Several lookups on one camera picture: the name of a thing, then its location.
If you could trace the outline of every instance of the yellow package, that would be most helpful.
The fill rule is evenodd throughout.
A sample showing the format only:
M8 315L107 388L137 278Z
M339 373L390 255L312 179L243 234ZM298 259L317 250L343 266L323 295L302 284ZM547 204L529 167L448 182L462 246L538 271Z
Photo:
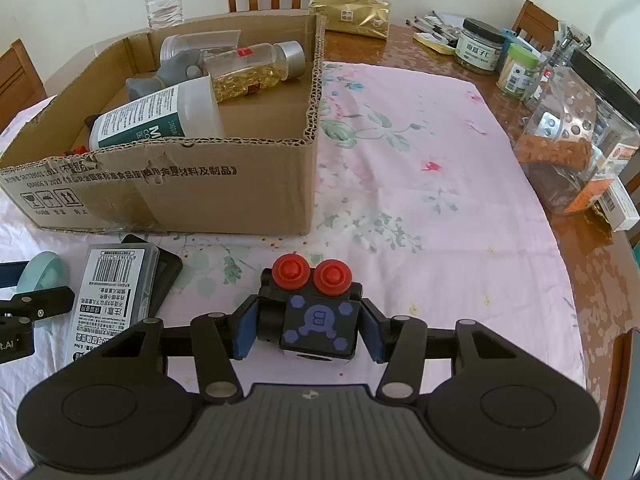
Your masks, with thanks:
M311 0L309 13L326 16L326 30L386 40L389 4L376 0Z

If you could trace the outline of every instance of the gray toy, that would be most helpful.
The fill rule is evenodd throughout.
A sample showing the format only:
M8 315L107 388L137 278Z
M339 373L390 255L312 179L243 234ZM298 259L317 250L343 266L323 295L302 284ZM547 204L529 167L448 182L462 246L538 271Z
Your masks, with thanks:
M198 67L199 60L199 48L183 50L164 62L155 76L144 79L130 77L125 82L127 91L129 91L129 100L135 101L135 99L153 94L163 88L202 77L202 71Z

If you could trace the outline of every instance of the red knob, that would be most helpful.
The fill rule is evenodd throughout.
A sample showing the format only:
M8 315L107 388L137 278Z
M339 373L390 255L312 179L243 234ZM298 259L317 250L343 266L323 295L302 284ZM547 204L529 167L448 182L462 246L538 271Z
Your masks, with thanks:
M305 286L311 269L299 254L283 254L271 267L273 281L283 290L298 290Z
M314 271L314 285L326 296L340 296L351 286L351 269L340 260L325 260Z

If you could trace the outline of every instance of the wooden table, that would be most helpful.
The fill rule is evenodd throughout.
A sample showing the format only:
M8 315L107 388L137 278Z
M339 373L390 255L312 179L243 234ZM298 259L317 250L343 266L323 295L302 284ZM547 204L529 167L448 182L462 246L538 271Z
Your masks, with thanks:
M496 86L497 75L479 75L460 66L453 56L423 49L412 40L413 29L391 25L388 41L327 32L324 57L329 61L367 63L420 70L471 81L510 139L522 132L518 124L529 111ZM624 234L612 235L593 212L572 216L547 214L574 292L584 349L587 387L600 404L607 396L613 339L640 320L640 278Z

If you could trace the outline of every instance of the pink floral tablecloth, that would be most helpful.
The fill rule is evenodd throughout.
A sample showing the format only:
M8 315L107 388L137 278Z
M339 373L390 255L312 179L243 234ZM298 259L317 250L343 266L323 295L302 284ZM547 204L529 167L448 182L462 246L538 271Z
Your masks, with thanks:
M36 112L12 123L0 150ZM345 261L388 316L409 314L436 328L476 319L584 384L572 291L555 238L476 88L421 72L326 63L320 115L309 235L148 237L184 261L159 313L165 325L231 312L257 292L263 267L296 251L312 266ZM76 291L87 245L124 236L38 230L1 192L0 216L2 261L56 251L69 263ZM11 293L0 291L3 298ZM35 331L35 355L0 365L0 475L17 478L30 467L15 410L62 366L67 329L68 316L51 320ZM234 367L245 391L255 382L376 386L384 370L362 342L342 364L297 360L257 342ZM449 369L447 362L427 362L422 390L432 390ZM191 359L171 359L169 373L196 390Z

